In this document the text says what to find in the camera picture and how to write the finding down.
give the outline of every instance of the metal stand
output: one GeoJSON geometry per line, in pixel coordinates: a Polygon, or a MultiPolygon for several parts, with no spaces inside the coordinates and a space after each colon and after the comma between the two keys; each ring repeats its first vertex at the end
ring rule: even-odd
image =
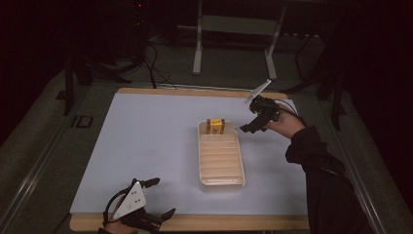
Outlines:
{"type": "Polygon", "coordinates": [[[203,57],[202,33],[203,30],[208,30],[272,36],[271,45],[264,51],[264,55],[270,79],[277,79],[273,61],[273,51],[280,36],[286,6],[282,7],[279,19],[274,21],[267,19],[244,19],[203,15],[203,1],[199,0],[198,4],[197,47],[195,50],[194,68],[192,70],[194,75],[201,74],[201,62],[203,57]]]}

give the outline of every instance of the dark background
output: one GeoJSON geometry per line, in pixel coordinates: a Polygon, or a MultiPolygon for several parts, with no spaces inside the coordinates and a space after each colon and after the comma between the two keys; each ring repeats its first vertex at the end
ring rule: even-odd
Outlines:
{"type": "MultiPolygon", "coordinates": [[[[110,4],[109,0],[101,2],[110,4]]],[[[196,25],[197,1],[151,3],[152,23],[170,37],[177,24],[196,25]]],[[[413,211],[409,176],[413,165],[413,32],[408,24],[413,21],[413,7],[408,1],[364,3],[342,17],[321,62],[333,59],[345,63],[345,89],[413,211]]],[[[243,5],[246,1],[229,4],[238,4],[235,14],[248,12],[243,5]]],[[[64,68],[62,37],[71,36],[81,50],[98,61],[112,59],[116,37],[105,34],[103,24],[108,22],[100,20],[95,1],[3,1],[0,9],[2,143],[50,79],[64,68]]],[[[305,12],[303,8],[299,15],[286,16],[282,31],[300,34],[309,30],[302,23],[309,21],[305,12]]],[[[112,21],[112,26],[119,23],[128,28],[122,20],[112,21]]]]}

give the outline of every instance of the black stand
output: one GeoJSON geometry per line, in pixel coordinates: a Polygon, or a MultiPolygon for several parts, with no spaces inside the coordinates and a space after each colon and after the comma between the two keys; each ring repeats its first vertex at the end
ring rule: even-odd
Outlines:
{"type": "Polygon", "coordinates": [[[126,80],[118,76],[113,71],[107,69],[98,62],[81,55],[77,52],[69,52],[67,54],[67,61],[65,66],[65,91],[60,94],[60,98],[65,100],[65,109],[63,115],[68,115],[74,103],[74,84],[73,74],[76,74],[81,85],[89,86],[92,84],[94,78],[91,74],[91,68],[96,70],[110,79],[118,83],[130,83],[130,80],[126,80]]]}

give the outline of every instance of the table leg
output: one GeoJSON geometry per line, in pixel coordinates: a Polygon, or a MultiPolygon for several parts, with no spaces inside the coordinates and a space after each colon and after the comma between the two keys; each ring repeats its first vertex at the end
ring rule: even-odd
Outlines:
{"type": "Polygon", "coordinates": [[[197,27],[197,48],[195,49],[194,68],[192,73],[194,75],[201,74],[201,61],[203,58],[203,1],[198,1],[198,27],[197,27]]]}

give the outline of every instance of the hand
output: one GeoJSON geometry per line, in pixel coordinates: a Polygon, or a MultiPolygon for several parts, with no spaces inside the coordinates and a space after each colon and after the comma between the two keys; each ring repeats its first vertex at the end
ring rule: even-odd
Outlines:
{"type": "Polygon", "coordinates": [[[134,231],[133,227],[123,224],[120,220],[107,223],[104,229],[112,234],[132,234],[134,231]]]}
{"type": "MultiPolygon", "coordinates": [[[[280,104],[280,108],[289,110],[288,107],[285,105],[280,104]]],[[[281,111],[279,121],[277,122],[269,122],[267,125],[264,126],[266,129],[273,130],[284,137],[292,138],[295,133],[305,128],[305,126],[301,123],[297,117],[281,111]]]]}
{"type": "MultiPolygon", "coordinates": [[[[116,204],[115,211],[118,210],[119,206],[124,199],[121,198],[116,204]]],[[[129,227],[121,222],[121,220],[115,221],[116,218],[113,217],[113,214],[109,218],[109,222],[104,226],[104,229],[112,234],[132,234],[134,231],[133,227],[129,227]]]]}

